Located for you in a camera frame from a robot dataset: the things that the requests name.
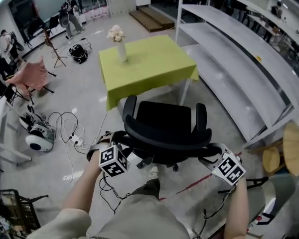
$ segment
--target white table leg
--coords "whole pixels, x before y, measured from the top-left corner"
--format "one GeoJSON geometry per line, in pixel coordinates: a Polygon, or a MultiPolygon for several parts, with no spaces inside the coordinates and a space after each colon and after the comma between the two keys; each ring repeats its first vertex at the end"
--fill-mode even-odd
{"type": "Polygon", "coordinates": [[[8,151],[8,152],[10,152],[10,153],[12,153],[12,154],[14,154],[14,155],[20,157],[20,158],[23,158],[23,159],[25,159],[25,160],[28,160],[28,161],[31,161],[31,160],[32,160],[32,158],[30,158],[29,156],[24,155],[23,153],[18,152],[18,151],[16,151],[16,150],[14,150],[14,149],[12,149],[12,148],[10,148],[10,147],[4,145],[3,143],[0,143],[0,148],[4,149],[4,150],[6,150],[6,151],[8,151]]]}
{"type": "Polygon", "coordinates": [[[12,160],[10,160],[10,159],[7,159],[7,158],[5,158],[5,157],[0,156],[0,159],[3,160],[3,161],[8,162],[8,163],[10,163],[10,164],[13,164],[13,165],[17,165],[17,166],[18,166],[18,163],[14,162],[14,161],[12,161],[12,160]]]}
{"type": "Polygon", "coordinates": [[[18,116],[21,116],[21,113],[19,113],[19,111],[13,107],[11,104],[9,104],[7,101],[5,102],[5,105],[8,106],[9,109],[13,110],[15,114],[17,114],[18,116]]]}
{"type": "Polygon", "coordinates": [[[183,94],[181,95],[181,98],[180,98],[180,101],[179,101],[179,105],[180,105],[180,106],[182,106],[182,105],[184,104],[184,101],[185,101],[185,97],[186,97],[186,94],[187,94],[187,90],[188,90],[189,84],[190,84],[192,81],[193,81],[192,79],[187,79],[187,80],[186,80],[185,87],[184,87],[184,90],[183,90],[183,94]]]}
{"type": "Polygon", "coordinates": [[[7,123],[6,126],[8,126],[10,129],[14,130],[16,133],[18,132],[18,129],[12,126],[10,123],[7,123]]]}

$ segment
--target green tablecloth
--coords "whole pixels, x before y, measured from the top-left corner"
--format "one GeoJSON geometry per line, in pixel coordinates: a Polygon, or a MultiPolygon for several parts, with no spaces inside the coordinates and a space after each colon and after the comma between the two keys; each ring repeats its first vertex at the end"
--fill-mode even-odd
{"type": "Polygon", "coordinates": [[[199,80],[196,62],[167,35],[129,42],[125,46],[127,62],[119,61],[116,47],[99,53],[108,92],[107,111],[130,95],[187,78],[199,80]]]}

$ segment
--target power strip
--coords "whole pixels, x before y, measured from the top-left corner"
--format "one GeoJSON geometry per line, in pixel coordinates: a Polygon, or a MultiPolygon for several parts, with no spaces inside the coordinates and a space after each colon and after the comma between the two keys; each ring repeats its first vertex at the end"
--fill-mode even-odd
{"type": "Polygon", "coordinates": [[[76,146],[81,146],[83,144],[83,140],[80,139],[76,134],[72,136],[71,141],[75,144],[75,142],[78,142],[76,146]]]}

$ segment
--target shoe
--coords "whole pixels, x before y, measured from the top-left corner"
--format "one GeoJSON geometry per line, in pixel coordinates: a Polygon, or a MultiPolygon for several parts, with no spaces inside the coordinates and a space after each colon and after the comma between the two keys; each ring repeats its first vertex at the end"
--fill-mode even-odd
{"type": "Polygon", "coordinates": [[[158,179],[159,177],[159,171],[158,171],[158,167],[156,165],[154,165],[151,170],[149,171],[149,179],[153,180],[153,179],[158,179]]]}

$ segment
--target white metal shelf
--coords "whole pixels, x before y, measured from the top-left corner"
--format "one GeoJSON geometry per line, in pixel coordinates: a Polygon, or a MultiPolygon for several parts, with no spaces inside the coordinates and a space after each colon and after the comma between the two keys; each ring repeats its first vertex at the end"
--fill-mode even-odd
{"type": "Polygon", "coordinates": [[[181,24],[179,27],[215,58],[246,94],[266,126],[271,127],[286,105],[256,64],[232,41],[207,23],[181,24]]]}
{"type": "Polygon", "coordinates": [[[260,14],[265,16],[267,19],[269,19],[270,21],[275,23],[287,35],[289,35],[292,40],[294,40],[299,45],[299,36],[296,34],[296,32],[293,29],[291,29],[288,25],[286,25],[281,19],[274,16],[270,11],[262,9],[261,7],[259,7],[258,5],[250,2],[249,0],[237,0],[237,1],[249,6],[250,8],[252,8],[254,10],[256,10],[257,12],[259,12],[260,14]]]}
{"type": "Polygon", "coordinates": [[[255,32],[211,6],[183,4],[182,8],[205,19],[242,45],[272,75],[292,105],[299,105],[299,77],[283,57],[255,32]]]}
{"type": "Polygon", "coordinates": [[[199,76],[225,107],[244,138],[249,141],[257,135],[265,123],[233,79],[200,44],[185,46],[183,49],[196,61],[199,76]]]}

